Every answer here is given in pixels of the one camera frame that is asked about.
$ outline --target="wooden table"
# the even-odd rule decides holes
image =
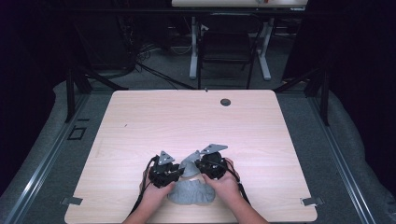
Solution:
[[[221,99],[229,99],[224,106]],[[70,204],[67,223],[121,223],[137,199],[149,159],[166,151],[181,162],[209,144],[228,146],[252,206],[269,221],[313,221],[310,193],[272,91],[116,91]],[[230,223],[215,199],[178,205],[164,199],[149,223]]]
[[[173,7],[252,7],[252,8],[299,8],[304,9],[308,0],[172,0]],[[271,80],[265,53],[273,30],[274,20],[264,23],[262,30],[262,47],[258,49],[259,63],[262,68],[264,80]],[[196,79],[198,54],[197,54],[197,24],[195,18],[191,21],[191,65],[190,78]]]

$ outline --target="wooden tabletop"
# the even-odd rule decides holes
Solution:
[[[305,7],[308,0],[172,0],[173,7]]]
[[[121,223],[152,157],[164,150],[181,162],[209,144],[228,146],[221,155],[233,160],[252,206],[268,221],[317,218],[315,207],[300,202],[310,193],[272,91],[116,91],[74,193],[81,205],[70,204],[65,221]],[[235,221],[218,198],[206,205],[164,199],[149,223]]]

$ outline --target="black chair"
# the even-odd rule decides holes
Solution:
[[[203,63],[237,63],[243,65],[242,70],[250,64],[248,89],[262,21],[253,14],[214,13],[198,18],[198,22],[198,89]]]

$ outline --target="desk leg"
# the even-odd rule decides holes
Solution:
[[[264,77],[264,80],[267,81],[271,80],[271,74],[270,74],[270,70],[268,69],[268,63],[265,59],[265,52],[267,51],[268,48],[268,43],[271,38],[273,27],[274,27],[274,19],[271,19],[264,24],[264,29],[263,29],[264,40],[262,42],[262,48],[257,50],[260,66],[262,67],[262,75]]]
[[[195,17],[191,20],[191,64],[190,64],[190,79],[197,78],[197,66],[198,66],[198,53],[197,53],[197,23]]]

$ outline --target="person's right hand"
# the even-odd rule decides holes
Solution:
[[[233,169],[233,161],[228,158],[225,158],[225,160],[227,161],[228,169],[232,170],[239,178],[239,174]],[[242,198],[238,188],[238,183],[229,171],[227,171],[220,179],[211,179],[205,174],[202,174],[202,176],[206,184],[212,187],[216,194],[225,203],[230,203],[236,198]]]

